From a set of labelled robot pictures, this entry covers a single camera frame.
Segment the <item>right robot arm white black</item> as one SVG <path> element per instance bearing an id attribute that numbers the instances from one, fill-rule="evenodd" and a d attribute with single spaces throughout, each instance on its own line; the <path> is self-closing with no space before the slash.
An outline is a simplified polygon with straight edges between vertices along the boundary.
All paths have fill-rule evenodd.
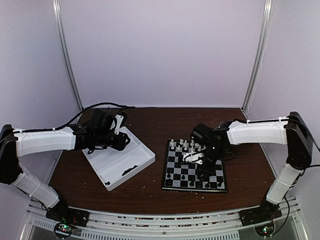
<path id="1" fill-rule="evenodd" d="M 287 116 L 266 120 L 225 120 L 211 128 L 198 124 L 190 139 L 204 147 L 183 155 L 182 160 L 201 166 L 207 175 L 209 167 L 221 160 L 231 146 L 260 144 L 276 178 L 265 194 L 265 203 L 256 210 L 259 220 L 268 220 L 301 174 L 311 166 L 315 140 L 302 116 L 292 111 Z"/>

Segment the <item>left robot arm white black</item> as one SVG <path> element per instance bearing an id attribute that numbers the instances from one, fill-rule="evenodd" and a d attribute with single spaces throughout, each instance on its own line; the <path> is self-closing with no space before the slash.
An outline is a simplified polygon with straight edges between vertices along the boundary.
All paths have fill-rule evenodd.
<path id="1" fill-rule="evenodd" d="M 96 109 L 91 119 L 82 124 L 68 123 L 46 129 L 17 129 L 4 125 L 0 132 L 0 182 L 35 198 L 61 222 L 69 221 L 72 211 L 63 195 L 30 173 L 19 158 L 60 150 L 87 150 L 88 154 L 107 148 L 122 151 L 131 141 L 120 131 L 127 118 L 122 110 L 112 114 Z"/>

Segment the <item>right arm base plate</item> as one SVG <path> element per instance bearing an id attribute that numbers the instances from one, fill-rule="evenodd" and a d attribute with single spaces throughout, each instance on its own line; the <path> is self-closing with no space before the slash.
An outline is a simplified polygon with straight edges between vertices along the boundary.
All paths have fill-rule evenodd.
<path id="1" fill-rule="evenodd" d="M 271 221 L 272 218 L 279 218 L 283 215 L 279 209 L 271 212 L 271 210 L 260 206 L 241 210 L 238 214 L 243 227 Z"/>

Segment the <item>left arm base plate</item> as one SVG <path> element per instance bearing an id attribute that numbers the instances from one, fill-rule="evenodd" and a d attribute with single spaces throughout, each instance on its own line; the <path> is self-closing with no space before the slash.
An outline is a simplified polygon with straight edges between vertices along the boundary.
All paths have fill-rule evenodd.
<path id="1" fill-rule="evenodd" d="M 90 213 L 86 210 L 80 210 L 72 207 L 63 210 L 48 208 L 46 218 L 55 220 L 70 226 L 86 227 Z"/>

